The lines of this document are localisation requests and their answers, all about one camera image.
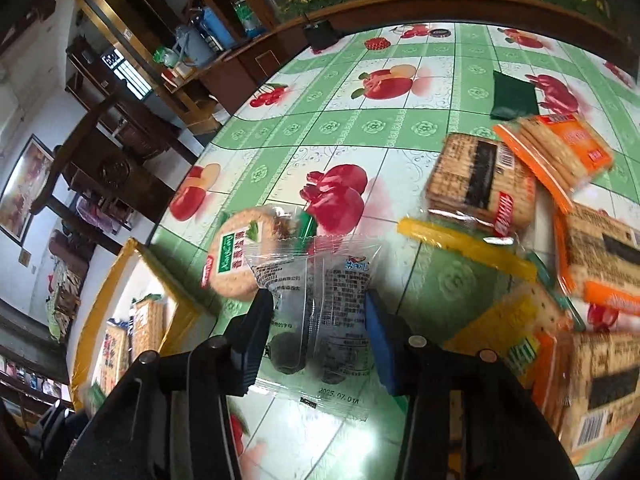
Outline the yellow white foam tray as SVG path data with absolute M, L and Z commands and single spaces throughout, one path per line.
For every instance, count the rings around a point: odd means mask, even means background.
M 161 356 L 181 352 L 184 338 L 204 313 L 149 248 L 127 240 L 78 328 L 70 371 L 74 408 L 84 407 L 90 387 L 100 388 L 98 362 L 110 318 L 128 325 L 130 366 L 145 351 Z

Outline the yellow green cracker pack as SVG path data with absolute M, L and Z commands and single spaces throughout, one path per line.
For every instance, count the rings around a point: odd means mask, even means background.
M 555 290 L 551 273 L 541 258 L 529 252 L 526 259 L 536 266 L 537 281 L 514 286 L 442 348 L 468 356 L 483 349 L 495 351 L 523 387 L 529 389 L 533 387 L 544 337 L 574 330 L 578 323 L 573 305 Z

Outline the clear cookie bag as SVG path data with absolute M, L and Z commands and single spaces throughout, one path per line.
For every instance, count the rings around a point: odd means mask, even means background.
M 365 420 L 373 356 L 364 297 L 382 252 L 372 237 L 318 236 L 306 252 L 250 258 L 273 315 L 257 383 L 333 415 Z

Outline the round green-label biscuit pack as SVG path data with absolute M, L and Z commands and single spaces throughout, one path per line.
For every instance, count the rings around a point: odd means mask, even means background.
M 256 206 L 230 214 L 208 245 L 201 288 L 226 299 L 252 300 L 258 285 L 248 260 L 302 254 L 317 229 L 317 221 L 299 206 Z

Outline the large orange cracker pack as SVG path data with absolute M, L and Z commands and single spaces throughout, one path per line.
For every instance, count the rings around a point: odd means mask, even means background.
M 567 296 L 639 314 L 639 231 L 576 204 L 553 213 L 556 270 Z

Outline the small orange cracker pack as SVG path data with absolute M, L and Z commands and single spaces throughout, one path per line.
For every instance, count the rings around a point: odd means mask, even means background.
M 564 214 L 574 209 L 576 192 L 614 165 L 612 148 L 576 114 L 519 117 L 500 122 L 492 130 Z

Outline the blue Hokkaido cracker pack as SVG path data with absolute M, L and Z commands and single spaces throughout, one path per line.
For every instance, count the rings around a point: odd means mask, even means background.
M 99 357 L 99 386 L 108 396 L 129 367 L 128 325 L 111 318 L 106 329 Z

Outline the green-end sesame cracker pack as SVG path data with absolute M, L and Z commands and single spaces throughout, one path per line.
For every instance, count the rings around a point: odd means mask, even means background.
M 639 415 L 639 336 L 541 336 L 532 399 L 577 464 Z

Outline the wooden chair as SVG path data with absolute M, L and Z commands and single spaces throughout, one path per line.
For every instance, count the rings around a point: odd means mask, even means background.
M 126 88 L 114 90 L 81 118 L 54 155 L 47 180 L 29 207 L 34 216 L 43 209 L 50 209 L 77 232 L 113 255 L 120 253 L 122 245 L 77 218 L 70 208 L 53 196 L 53 192 L 58 177 L 72 165 L 96 186 L 103 197 L 117 198 L 148 220 L 160 222 L 175 191 L 96 128 L 101 116 L 111 108 L 136 102 L 128 98 L 126 92 Z

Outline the dark green sachet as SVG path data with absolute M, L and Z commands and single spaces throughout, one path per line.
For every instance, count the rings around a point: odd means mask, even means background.
M 535 87 L 526 81 L 494 72 L 494 105 L 490 117 L 514 120 L 539 114 Z

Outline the wooden sideboard cabinet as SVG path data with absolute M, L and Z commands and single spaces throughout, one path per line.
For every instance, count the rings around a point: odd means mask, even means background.
M 154 93 L 187 127 L 213 124 L 220 105 L 232 114 L 268 78 L 308 46 L 299 28 L 272 32 L 222 54 L 175 84 L 164 80 Z

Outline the grey kettle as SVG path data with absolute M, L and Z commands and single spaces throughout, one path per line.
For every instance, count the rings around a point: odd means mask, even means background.
M 175 32 L 174 50 L 180 61 L 201 68 L 213 62 L 215 52 L 209 47 L 200 31 L 193 25 L 180 25 Z

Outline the blue thermos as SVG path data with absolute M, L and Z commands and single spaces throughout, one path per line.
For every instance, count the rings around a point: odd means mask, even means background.
M 198 26 L 206 36 L 214 37 L 224 50 L 229 50 L 236 45 L 227 27 L 208 6 L 201 8 L 198 14 Z

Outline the small black table object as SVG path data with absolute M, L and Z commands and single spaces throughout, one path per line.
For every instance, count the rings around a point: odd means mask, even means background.
M 334 44 L 337 44 L 343 37 L 329 20 L 308 22 L 303 27 L 303 33 L 308 41 L 309 47 L 311 47 L 311 51 L 314 53 L 333 47 Z

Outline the framed wall painting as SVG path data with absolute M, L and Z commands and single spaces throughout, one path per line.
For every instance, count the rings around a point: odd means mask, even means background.
M 50 174 L 52 152 L 33 134 L 17 159 L 1 193 L 1 232 L 22 246 L 32 222 L 30 207 Z

